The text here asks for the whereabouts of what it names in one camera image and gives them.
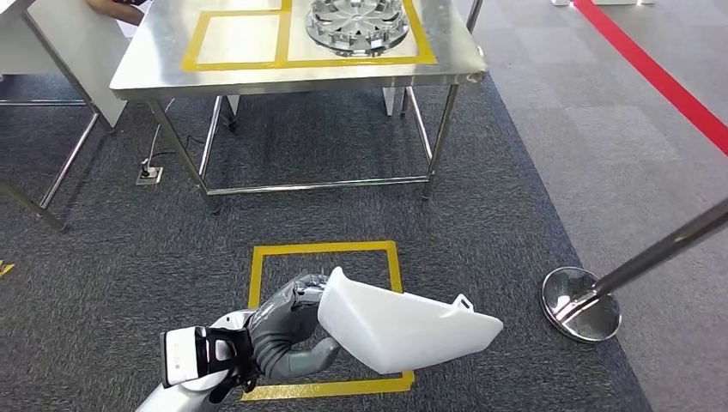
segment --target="gray floor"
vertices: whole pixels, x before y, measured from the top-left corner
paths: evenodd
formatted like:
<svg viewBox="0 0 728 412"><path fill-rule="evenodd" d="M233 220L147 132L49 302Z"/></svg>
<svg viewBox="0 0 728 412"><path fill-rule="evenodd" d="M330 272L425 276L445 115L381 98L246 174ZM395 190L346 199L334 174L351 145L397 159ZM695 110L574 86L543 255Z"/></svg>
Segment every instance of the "gray floor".
<svg viewBox="0 0 728 412"><path fill-rule="evenodd" d="M601 9L728 122L728 2ZM728 157L576 8L485 0L475 36L586 268L609 272L728 195ZM728 410L726 273L722 233L617 294L655 410Z"/></svg>
<svg viewBox="0 0 728 412"><path fill-rule="evenodd" d="M443 92L418 96L430 127ZM3 258L16 266L0 288L0 409L133 409L157 385L160 331L208 324L245 304L255 245L393 239L406 291L438 300L464 293L503 319L488 351L417 372L401 394L246 405L231 397L223 410L650 410L616 340L570 341L541 314L543 275L579 260L493 83L461 93L430 202L414 186L360 188L232 197L217 216L171 156L157 159L167 168L162 185L134 186L155 123L146 107L128 107L116 136L94 132L52 205L68 233L3 200ZM210 103L180 100L173 121L200 136ZM211 182L234 173L301 181L422 167L411 119L385 118L380 91L247 98L242 107L237 136L221 130L215 140L220 166ZM83 127L80 112L43 112L44 129L33 127L37 112L3 112L3 175L39 196ZM378 253L271 257L263 291L334 264L384 285L383 262ZM367 376L343 356L318 379Z"/></svg>

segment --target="metal frame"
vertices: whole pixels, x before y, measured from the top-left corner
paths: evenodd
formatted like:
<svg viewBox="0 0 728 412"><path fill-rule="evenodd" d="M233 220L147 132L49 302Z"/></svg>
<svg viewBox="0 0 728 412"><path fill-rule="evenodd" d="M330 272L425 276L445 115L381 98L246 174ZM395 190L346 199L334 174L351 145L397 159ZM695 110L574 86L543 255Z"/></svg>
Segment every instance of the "metal frame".
<svg viewBox="0 0 728 412"><path fill-rule="evenodd" d="M473 27L476 25L477 17L480 14L482 7L482 0L475 0L470 9L468 21L466 27L472 33ZM440 127L437 133L437 140L434 144L434 149L430 148L428 140L428 134L425 129L425 125L422 121L422 113L417 105L417 99L415 92L412 87L404 88L402 109L400 116L404 116L406 113L407 106L412 105L415 111L417 132L422 140L422 147L427 157L428 171L427 174L422 176L407 176L397 178L378 178L378 179L357 179L357 180L339 180L335 182L317 182L317 183L306 183L297 185L266 185L266 186L250 186L250 187L234 187L225 189L210 189L205 184L204 178L207 172L207 165L209 163L209 152L212 149L212 142L214 140L217 122L220 117L220 112L224 103L227 103L227 99L224 96L217 96L215 99L215 107L213 109L212 119L210 120L209 132L207 139L205 140L205 146L203 151L203 157L200 162L199 168L195 167L194 161L185 150L185 145L179 137L179 134L172 126L169 121L167 114L160 106L160 103L155 100L149 100L147 103L155 115L157 122L159 122L162 134L172 144L174 151L178 157L182 160L187 172L190 174L192 181L195 183L195 187L199 192L203 200L208 206L217 211L217 205L214 200L216 196L229 196L229 195L240 195L240 194L251 194L251 193L271 193L279 191L306 191L313 189L328 189L335 187L358 187L358 186L374 186L374 185L407 185L414 183L424 183L424 189L422 191L422 197L429 199L432 196L434 188L435 178L440 165L440 158L442 151L445 147L447 136L450 132L450 124L452 122L452 110L455 107L455 100L458 97L459 85L454 84L450 86L447 94L445 110L442 113L442 119L440 120ZM385 97L387 97L387 90L384 90Z"/></svg>
<svg viewBox="0 0 728 412"><path fill-rule="evenodd" d="M36 216L38 216L40 219L51 225L52 227L63 230L64 224L61 223L56 217L54 217L50 212L48 212L48 207L51 205L51 201L56 196L56 192L58 191L58 188L63 183L66 174L70 170L70 167L73 165L74 160L76 159L76 156L81 151L81 147L86 142L86 139L88 138L88 135L91 133L91 130L94 128L96 123L101 122L105 128L109 131L112 131L113 128L109 124L108 120L104 117L104 115L101 113L98 107L94 104L94 102L91 100L91 96L86 93L86 91L81 86L81 83L76 79L76 77L73 75L73 73L70 71L69 67L66 65L66 63L63 61L63 59L58 55L58 52L53 47L53 45L50 43L48 38L43 34L42 30L38 27L38 24L35 22L33 17L25 10L21 15L22 20L25 22L25 24L30 28L30 30L33 32L33 35L35 38L40 42L40 45L43 47L43 49L48 53L48 55L53 60L53 63L56 64L58 67L58 70L64 75L64 77L71 83L71 85L76 89L76 91L81 95L82 99L31 99L31 100L0 100L0 106L5 107L48 107L48 106L88 106L93 111L93 115L91 119L89 120L88 124L86 125L86 129L83 131L81 136L78 138L78 141L76 142L76 145L74 145L73 149L70 151L68 157L66 158L65 162L61 166L60 170L58 170L58 173L56 174L55 179L53 179L53 182L51 183L51 187L48 188L48 190L45 192L45 195L40 200L40 203L36 203L27 196L25 196L23 193L18 191L14 186L12 186L10 183L7 182L0 182L0 187L2 187L3 194L7 194L13 199L15 199L20 205L25 207L26 209L33 212Z"/></svg>

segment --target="gray carpet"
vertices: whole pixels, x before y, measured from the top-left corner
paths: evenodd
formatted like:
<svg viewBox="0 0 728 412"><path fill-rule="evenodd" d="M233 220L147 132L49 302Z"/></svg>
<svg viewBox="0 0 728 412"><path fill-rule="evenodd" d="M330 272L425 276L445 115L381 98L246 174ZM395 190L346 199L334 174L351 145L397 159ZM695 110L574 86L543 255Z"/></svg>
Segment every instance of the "gray carpet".
<svg viewBox="0 0 728 412"><path fill-rule="evenodd" d="M64 87L28 78L0 91L18 93L25 82ZM444 92L418 92L430 128ZM180 133L203 136L210 108L211 100L182 99L170 113ZM38 110L0 117L3 178L36 197L86 118L80 108ZM385 118L380 91L247 97L239 121L235 136L216 138L213 187L424 166L411 116ZM16 266L0 280L0 410L133 409L159 382L160 331L209 324L246 304L255 245L376 239L397 242L405 291L443 301L463 293L501 318L491 347L416 371L405 393L241 403L236 392L222 410L650 409L616 341L572 342L541 314L543 275L579 261L489 79L461 90L430 202L417 186L358 188L229 197L210 215L173 156L156 159L166 168L161 185L134 186L154 127L146 107L132 104L116 136L94 131L52 205L70 224L66 234L2 200L0 258ZM336 264L386 285L379 252L268 257L263 295ZM372 377L344 354L311 379Z"/></svg>

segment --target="floor marking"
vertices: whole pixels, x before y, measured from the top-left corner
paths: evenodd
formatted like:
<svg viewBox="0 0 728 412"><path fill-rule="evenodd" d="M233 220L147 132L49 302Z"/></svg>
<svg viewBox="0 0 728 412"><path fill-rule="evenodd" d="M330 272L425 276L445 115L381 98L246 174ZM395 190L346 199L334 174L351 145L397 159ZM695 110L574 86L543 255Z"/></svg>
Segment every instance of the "floor marking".
<svg viewBox="0 0 728 412"><path fill-rule="evenodd" d="M260 283L263 278L263 261L266 256L292 255L299 253L332 253L346 251L385 251L391 290L402 293L402 278L399 275L397 246L391 240L374 242L316 243L308 245L255 246L252 251L251 284L248 307L260 304ZM243 394L243 401L264 399L293 399L300 397L344 397L373 393L406 392L415 381L415 373L406 371L399 378L351 380L347 382L325 382L302 385L258 386Z"/></svg>
<svg viewBox="0 0 728 412"><path fill-rule="evenodd" d="M15 264L6 264L4 260L0 260L0 277L5 276L6 273L10 272L15 267Z"/></svg>
<svg viewBox="0 0 728 412"><path fill-rule="evenodd" d="M687 120L728 155L728 126L654 61L592 0L573 0L574 6Z"/></svg>
<svg viewBox="0 0 728 412"><path fill-rule="evenodd" d="M185 55L179 67L182 71L223 71L223 70L263 70L263 69L294 69L294 68L315 68L315 67L346 67L362 65L383 65L383 64L435 64L437 58L430 47L425 29L420 22L413 0L403 0L404 12L409 18L409 29L417 45L415 56L394 56L376 58L332 58L322 60L288 60L288 47L290 42L291 10L293 0L281 0L281 7L278 9L265 10L223 10L223 11L202 11L200 12L197 25L192 32L190 43L187 45ZM276 56L270 62L220 62L220 63L198 63L197 56L202 49L205 34L209 28L210 19L213 17L230 17L236 15L276 15L280 20L278 25L278 36L276 42ZM299 33L299 36L307 36L306 33Z"/></svg>

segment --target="table top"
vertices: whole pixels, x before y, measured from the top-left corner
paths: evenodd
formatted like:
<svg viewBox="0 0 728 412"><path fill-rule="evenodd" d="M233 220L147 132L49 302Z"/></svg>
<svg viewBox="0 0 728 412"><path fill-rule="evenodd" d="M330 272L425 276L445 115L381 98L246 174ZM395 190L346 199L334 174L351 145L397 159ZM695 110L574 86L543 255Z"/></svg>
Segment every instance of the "table top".
<svg viewBox="0 0 728 412"><path fill-rule="evenodd" d="M312 0L155 0L111 89L124 100L479 82L486 64L450 0L404 0L410 31L378 58L306 33Z"/></svg>

